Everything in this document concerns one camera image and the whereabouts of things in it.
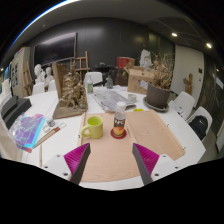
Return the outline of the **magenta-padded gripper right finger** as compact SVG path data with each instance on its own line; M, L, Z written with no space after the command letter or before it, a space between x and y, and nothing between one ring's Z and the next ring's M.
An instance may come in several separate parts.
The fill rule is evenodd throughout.
M167 154L158 155L137 143L133 144L132 153L144 185L148 185L181 169Z

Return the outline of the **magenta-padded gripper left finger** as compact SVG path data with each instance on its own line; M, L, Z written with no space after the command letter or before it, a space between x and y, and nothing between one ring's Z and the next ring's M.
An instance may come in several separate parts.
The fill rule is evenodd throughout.
M43 169L74 184L79 184L90 153L90 144L86 143L65 155L55 155L43 165Z

